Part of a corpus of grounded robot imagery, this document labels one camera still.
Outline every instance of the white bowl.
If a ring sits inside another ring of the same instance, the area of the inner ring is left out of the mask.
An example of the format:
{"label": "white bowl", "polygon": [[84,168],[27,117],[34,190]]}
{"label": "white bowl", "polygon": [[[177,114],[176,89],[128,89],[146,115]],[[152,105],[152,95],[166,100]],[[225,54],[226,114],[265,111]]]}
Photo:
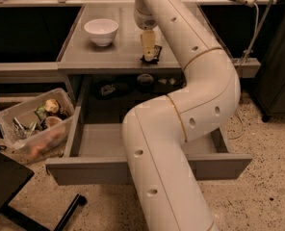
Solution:
{"label": "white bowl", "polygon": [[87,22],[84,29],[96,45],[107,46],[115,39],[118,24],[112,19],[94,19]]}

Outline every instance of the black chair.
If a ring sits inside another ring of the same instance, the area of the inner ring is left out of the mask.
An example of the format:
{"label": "black chair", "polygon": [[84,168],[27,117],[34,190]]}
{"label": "black chair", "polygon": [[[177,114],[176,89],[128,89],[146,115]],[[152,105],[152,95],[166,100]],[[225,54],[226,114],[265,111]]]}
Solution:
{"label": "black chair", "polygon": [[[33,175],[34,172],[29,168],[0,153],[0,214],[25,230],[46,231],[49,229],[9,206],[11,200],[28,183]],[[83,206],[86,203],[86,198],[77,194],[54,230],[63,230],[77,206]]]}

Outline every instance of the gray drawer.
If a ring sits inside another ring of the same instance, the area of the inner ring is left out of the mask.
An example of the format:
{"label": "gray drawer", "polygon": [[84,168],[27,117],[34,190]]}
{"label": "gray drawer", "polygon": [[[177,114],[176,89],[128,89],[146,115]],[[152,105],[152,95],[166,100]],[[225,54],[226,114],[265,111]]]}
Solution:
{"label": "gray drawer", "polygon": [[[132,183],[123,151],[121,122],[137,102],[152,94],[135,92],[111,100],[91,93],[93,77],[84,79],[62,158],[50,158],[47,169],[59,185]],[[233,154],[222,128],[183,146],[197,180],[235,179],[251,155]]]}

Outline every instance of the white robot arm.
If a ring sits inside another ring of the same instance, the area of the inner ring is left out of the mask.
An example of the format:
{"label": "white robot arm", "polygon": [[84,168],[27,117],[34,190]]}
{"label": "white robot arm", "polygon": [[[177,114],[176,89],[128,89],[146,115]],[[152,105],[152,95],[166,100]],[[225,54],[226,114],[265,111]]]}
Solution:
{"label": "white robot arm", "polygon": [[[238,75],[216,38],[180,0],[141,0],[136,6],[153,16],[187,81],[182,90],[136,106],[123,121],[146,222],[150,231],[218,230],[181,146],[230,118],[240,98]],[[156,25],[151,17],[137,23],[143,29]]]}

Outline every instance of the speckled floor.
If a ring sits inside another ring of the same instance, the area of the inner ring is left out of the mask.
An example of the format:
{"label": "speckled floor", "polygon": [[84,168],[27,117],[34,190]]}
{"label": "speckled floor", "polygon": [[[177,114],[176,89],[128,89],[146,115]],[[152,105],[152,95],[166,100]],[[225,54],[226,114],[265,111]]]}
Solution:
{"label": "speckled floor", "polygon": [[[259,109],[243,91],[237,116],[226,124],[233,150],[253,160],[237,180],[199,182],[220,230],[285,230],[285,117],[261,120]],[[60,148],[51,151],[57,155]],[[22,164],[21,156],[5,154]],[[88,203],[79,207],[65,230],[147,230],[140,202],[132,185],[58,186],[47,174],[44,160],[27,167],[35,176],[11,206],[54,229],[76,193]],[[0,216],[0,230],[21,230]]]}

